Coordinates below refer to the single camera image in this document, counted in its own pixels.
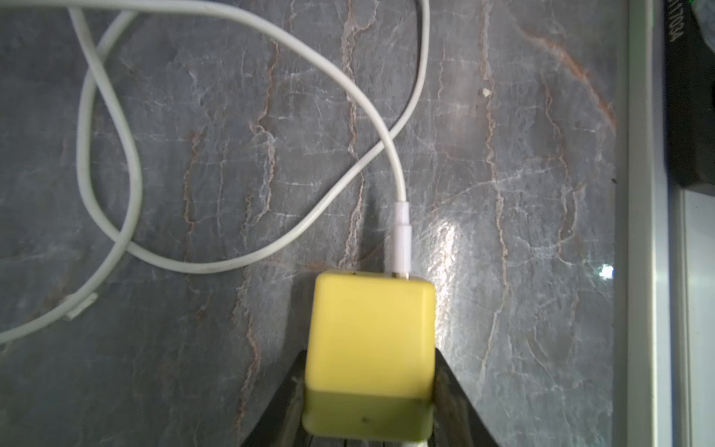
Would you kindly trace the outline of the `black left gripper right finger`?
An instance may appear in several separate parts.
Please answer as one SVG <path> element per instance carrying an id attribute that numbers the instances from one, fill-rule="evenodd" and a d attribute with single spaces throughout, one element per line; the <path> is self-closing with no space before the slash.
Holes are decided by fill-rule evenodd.
<path id="1" fill-rule="evenodd" d="M 445 357 L 436 350 L 432 446 L 497 447 Z"/>

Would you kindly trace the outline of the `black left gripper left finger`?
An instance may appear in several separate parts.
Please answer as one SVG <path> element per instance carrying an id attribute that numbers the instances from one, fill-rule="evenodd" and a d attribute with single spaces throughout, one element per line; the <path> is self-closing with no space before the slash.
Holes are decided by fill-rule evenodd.
<path id="1" fill-rule="evenodd" d="M 307 446 L 307 432 L 302 426 L 306 357 L 306 350 L 296 356 L 242 447 Z"/>

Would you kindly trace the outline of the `yellow USB charger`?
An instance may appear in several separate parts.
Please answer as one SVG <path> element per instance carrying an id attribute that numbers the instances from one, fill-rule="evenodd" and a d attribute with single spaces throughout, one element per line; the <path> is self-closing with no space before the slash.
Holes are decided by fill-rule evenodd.
<path id="1" fill-rule="evenodd" d="M 318 275 L 302 424 L 318 437 L 420 443 L 432 434 L 436 289 L 365 272 Z"/>

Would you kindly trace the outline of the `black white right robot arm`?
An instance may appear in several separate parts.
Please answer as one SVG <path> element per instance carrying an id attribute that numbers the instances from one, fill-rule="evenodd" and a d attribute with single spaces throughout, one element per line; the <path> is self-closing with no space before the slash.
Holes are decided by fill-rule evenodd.
<path id="1" fill-rule="evenodd" d="M 714 194 L 714 50 L 690 1 L 666 1 L 664 17 L 665 134 L 674 182 Z"/>

